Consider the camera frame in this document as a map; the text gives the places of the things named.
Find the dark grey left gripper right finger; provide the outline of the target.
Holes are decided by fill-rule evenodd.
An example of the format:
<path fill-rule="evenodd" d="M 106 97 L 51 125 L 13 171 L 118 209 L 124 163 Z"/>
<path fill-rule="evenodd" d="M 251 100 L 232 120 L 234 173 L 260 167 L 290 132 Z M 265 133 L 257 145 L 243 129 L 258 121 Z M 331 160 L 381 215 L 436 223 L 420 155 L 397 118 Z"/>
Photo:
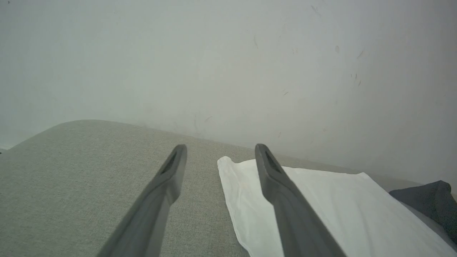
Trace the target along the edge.
<path fill-rule="evenodd" d="M 274 208 L 284 255 L 344 257 L 343 249 L 269 148 L 258 143 L 255 155 L 262 193 Z"/>

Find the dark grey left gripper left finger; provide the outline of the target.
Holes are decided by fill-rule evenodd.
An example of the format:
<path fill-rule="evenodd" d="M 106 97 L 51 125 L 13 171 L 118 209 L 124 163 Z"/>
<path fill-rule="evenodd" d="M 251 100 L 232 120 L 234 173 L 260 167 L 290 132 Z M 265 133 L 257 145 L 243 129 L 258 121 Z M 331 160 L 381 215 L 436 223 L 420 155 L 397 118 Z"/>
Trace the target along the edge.
<path fill-rule="evenodd" d="M 171 205 L 180 193 L 187 147 L 175 146 L 98 252 L 99 257 L 158 257 Z"/>

